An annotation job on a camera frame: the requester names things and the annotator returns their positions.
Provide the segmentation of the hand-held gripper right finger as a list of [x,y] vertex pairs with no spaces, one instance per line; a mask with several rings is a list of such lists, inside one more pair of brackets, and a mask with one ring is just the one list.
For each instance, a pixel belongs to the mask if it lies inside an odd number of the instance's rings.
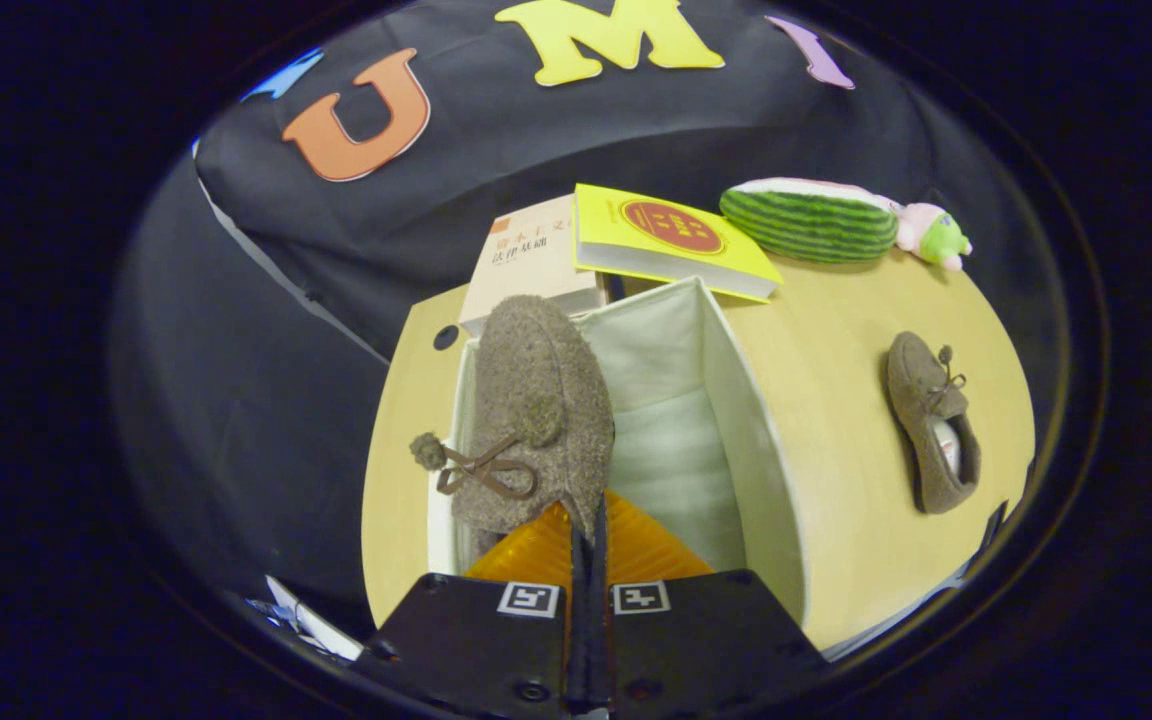
[[605,683],[614,717],[745,717],[826,660],[748,568],[714,571],[626,498],[605,497]]

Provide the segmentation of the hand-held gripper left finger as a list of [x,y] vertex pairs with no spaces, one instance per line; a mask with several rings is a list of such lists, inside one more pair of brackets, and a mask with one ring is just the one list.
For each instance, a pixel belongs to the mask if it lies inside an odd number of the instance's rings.
[[573,547],[554,503],[465,574],[420,575],[353,670],[429,717],[568,719]]

